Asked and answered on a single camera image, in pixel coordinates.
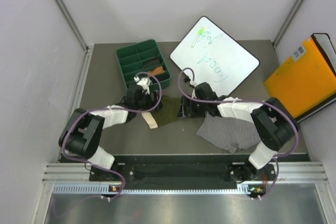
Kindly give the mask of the olive green underwear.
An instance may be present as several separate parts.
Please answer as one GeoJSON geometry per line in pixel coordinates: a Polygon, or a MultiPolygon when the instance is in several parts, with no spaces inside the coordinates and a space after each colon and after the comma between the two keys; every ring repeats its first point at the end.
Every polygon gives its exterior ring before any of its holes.
{"type": "Polygon", "coordinates": [[[161,103],[162,108],[159,111],[145,112],[141,114],[151,130],[175,122],[178,119],[177,116],[181,106],[180,98],[163,96],[161,103]]]}

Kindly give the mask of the green compartment tray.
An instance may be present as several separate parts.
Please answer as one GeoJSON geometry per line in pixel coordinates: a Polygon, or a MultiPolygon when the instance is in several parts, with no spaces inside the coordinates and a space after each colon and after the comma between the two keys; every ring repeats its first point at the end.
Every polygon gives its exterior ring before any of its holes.
{"type": "Polygon", "coordinates": [[[130,84],[135,83],[134,77],[139,72],[148,73],[154,70],[156,67],[162,66],[165,73],[170,74],[170,78],[164,82],[160,82],[162,89],[166,89],[170,85],[171,73],[167,67],[162,53],[155,40],[149,39],[143,42],[132,44],[116,51],[118,63],[121,69],[122,77],[125,86],[128,88],[130,84]],[[143,68],[143,62],[148,59],[159,57],[161,59],[161,64],[143,68]]]}

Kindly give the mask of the black dotted underwear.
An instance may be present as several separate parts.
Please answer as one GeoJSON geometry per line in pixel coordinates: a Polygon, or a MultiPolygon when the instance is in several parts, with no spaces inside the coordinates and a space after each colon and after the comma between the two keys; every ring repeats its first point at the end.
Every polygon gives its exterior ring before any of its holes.
{"type": "Polygon", "coordinates": [[[149,68],[149,67],[153,67],[156,65],[161,64],[161,59],[159,57],[155,57],[152,59],[148,59],[147,61],[144,61],[143,64],[143,68],[149,68]]]}

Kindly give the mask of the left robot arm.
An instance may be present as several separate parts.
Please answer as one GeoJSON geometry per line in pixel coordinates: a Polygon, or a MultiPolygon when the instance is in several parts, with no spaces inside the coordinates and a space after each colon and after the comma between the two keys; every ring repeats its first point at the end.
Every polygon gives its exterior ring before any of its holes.
{"type": "Polygon", "coordinates": [[[100,146],[102,131],[161,107],[161,98],[162,89],[150,91],[147,86],[132,84],[117,104],[102,109],[75,109],[58,141],[62,153],[101,167],[101,174],[107,180],[116,179],[119,168],[113,164],[115,157],[100,146]]]}

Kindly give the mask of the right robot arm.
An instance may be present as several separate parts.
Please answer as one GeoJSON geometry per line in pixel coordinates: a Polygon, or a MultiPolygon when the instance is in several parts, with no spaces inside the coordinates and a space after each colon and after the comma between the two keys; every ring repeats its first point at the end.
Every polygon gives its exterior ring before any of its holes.
{"type": "Polygon", "coordinates": [[[192,87],[193,93],[184,96],[205,113],[197,135],[231,153],[254,146],[244,165],[252,180],[264,174],[264,167],[289,140],[298,137],[298,124],[276,98],[248,102],[218,96],[206,82],[192,87]]]}

